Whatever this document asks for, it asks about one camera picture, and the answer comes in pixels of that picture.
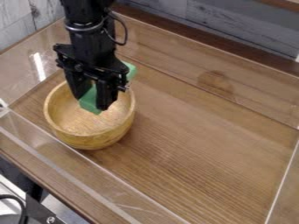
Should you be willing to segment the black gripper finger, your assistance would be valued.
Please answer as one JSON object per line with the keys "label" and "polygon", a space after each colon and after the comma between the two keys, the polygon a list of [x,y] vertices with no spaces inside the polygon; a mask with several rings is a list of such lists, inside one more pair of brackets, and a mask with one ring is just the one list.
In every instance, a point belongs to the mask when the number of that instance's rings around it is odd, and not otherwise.
{"label": "black gripper finger", "polygon": [[96,106],[98,109],[106,111],[118,100],[118,85],[114,81],[99,80],[96,82],[96,90]]}
{"label": "black gripper finger", "polygon": [[65,70],[64,73],[72,95],[79,100],[91,89],[91,80],[84,76],[83,72]]}

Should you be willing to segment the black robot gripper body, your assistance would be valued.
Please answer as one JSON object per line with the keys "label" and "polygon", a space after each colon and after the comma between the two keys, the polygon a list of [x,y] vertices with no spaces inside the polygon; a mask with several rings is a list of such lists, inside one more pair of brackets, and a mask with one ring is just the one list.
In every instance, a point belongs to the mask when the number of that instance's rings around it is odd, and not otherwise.
{"label": "black robot gripper body", "polygon": [[83,72],[91,81],[114,81],[118,90],[124,89],[128,67],[116,56],[118,45],[124,43],[116,41],[115,26],[95,30],[68,28],[68,32],[69,43],[53,46],[57,67]]}

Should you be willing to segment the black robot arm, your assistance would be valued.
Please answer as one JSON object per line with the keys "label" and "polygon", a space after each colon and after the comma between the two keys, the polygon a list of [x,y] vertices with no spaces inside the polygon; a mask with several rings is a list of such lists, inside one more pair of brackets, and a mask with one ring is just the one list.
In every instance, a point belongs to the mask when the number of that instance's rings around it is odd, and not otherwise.
{"label": "black robot arm", "polygon": [[60,0],[64,9],[64,27],[68,44],[56,44],[57,67],[64,71],[73,97],[79,100],[96,86],[95,106],[108,110],[118,100],[118,92],[127,90],[130,68],[116,56],[115,21],[124,21],[114,14],[115,0]]}

